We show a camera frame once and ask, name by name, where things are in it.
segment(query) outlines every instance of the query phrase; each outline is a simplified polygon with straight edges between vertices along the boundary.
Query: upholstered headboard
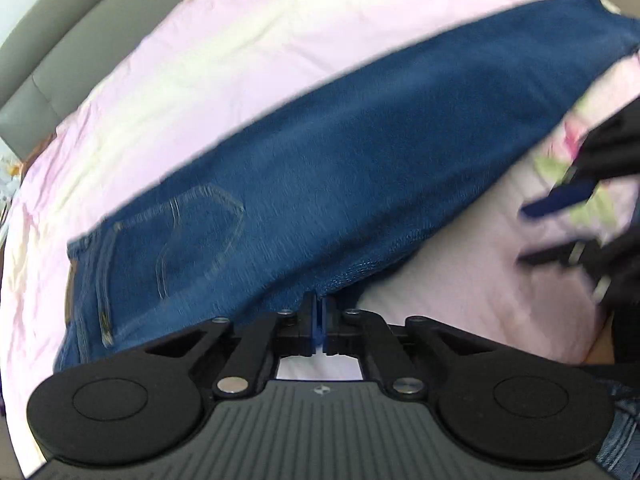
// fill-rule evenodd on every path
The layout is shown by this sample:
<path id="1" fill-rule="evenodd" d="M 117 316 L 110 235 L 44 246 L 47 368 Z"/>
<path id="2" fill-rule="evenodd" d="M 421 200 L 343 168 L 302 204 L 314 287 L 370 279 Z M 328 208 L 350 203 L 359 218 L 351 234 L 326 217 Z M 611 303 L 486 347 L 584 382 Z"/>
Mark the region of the upholstered headboard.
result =
<path id="1" fill-rule="evenodd" d="M 0 137 L 24 159 L 181 0 L 39 0 L 0 46 Z"/>

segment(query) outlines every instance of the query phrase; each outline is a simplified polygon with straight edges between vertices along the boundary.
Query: gray ribbed panel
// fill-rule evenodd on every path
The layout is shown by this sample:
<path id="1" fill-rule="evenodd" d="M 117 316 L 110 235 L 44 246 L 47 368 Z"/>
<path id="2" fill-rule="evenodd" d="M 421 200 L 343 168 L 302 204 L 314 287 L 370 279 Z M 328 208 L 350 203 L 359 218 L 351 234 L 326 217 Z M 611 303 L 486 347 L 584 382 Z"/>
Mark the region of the gray ribbed panel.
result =
<path id="1" fill-rule="evenodd" d="M 315 393 L 324 384 L 331 391 Z M 605 480 L 596 464 L 523 472 L 457 448 L 421 404 L 373 383 L 271 381 L 223 402 L 199 435 L 146 465 L 80 470 L 51 462 L 36 480 Z"/>

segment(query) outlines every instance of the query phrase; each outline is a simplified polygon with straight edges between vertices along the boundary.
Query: bed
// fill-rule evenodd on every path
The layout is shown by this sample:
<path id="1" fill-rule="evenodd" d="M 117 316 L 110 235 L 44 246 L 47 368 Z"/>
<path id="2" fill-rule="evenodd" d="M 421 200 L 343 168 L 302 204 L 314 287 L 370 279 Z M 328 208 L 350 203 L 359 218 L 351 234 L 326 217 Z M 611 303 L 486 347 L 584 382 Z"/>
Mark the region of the bed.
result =
<path id="1" fill-rule="evenodd" d="M 0 372 L 25 475 L 43 462 L 25 408 L 52 373 L 65 333 L 69 240 L 301 92 L 528 1 L 41 0 L 0 47 L 0 136 L 25 158 L 57 132 L 12 208 L 2 276 Z M 56 26 L 34 27 L 51 7 L 60 9 Z M 620 232 L 634 209 L 636 181 L 607 183 L 585 206 L 543 222 L 525 222 L 518 210 L 562 177 L 589 128 L 639 94 L 640 59 L 632 56 L 402 269 L 369 288 L 360 306 L 388 322 L 422 314 L 580 362 L 602 326 L 588 281 L 555 268 L 523 272 L 514 261 L 531 246 Z M 311 363 L 291 358 L 280 369 L 283 378 L 358 375 L 348 358 L 321 355 Z"/>

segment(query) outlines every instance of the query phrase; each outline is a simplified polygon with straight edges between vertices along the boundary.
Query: headboard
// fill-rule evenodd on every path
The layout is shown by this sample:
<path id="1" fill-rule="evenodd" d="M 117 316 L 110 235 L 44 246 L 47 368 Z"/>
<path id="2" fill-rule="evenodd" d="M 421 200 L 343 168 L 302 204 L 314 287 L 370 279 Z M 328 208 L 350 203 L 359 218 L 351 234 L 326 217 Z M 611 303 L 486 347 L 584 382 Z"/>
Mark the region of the headboard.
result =
<path id="1" fill-rule="evenodd" d="M 0 137 L 21 159 L 181 0 L 39 0 L 0 46 Z"/>

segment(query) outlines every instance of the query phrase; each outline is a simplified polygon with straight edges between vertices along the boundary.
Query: denim fabric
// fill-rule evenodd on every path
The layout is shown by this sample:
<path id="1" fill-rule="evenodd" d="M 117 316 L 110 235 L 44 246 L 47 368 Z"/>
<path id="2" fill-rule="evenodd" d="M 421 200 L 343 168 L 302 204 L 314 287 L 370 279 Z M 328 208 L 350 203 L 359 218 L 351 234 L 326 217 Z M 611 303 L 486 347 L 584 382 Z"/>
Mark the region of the denim fabric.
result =
<path id="1" fill-rule="evenodd" d="M 639 44 L 640 22 L 600 0 L 534 2 L 284 105 L 70 243 L 56 370 L 213 316 L 295 308 L 398 262 Z"/>
<path id="2" fill-rule="evenodd" d="M 616 401 L 613 425 L 596 461 L 619 480 L 640 478 L 640 392 L 613 381 L 606 382 Z"/>

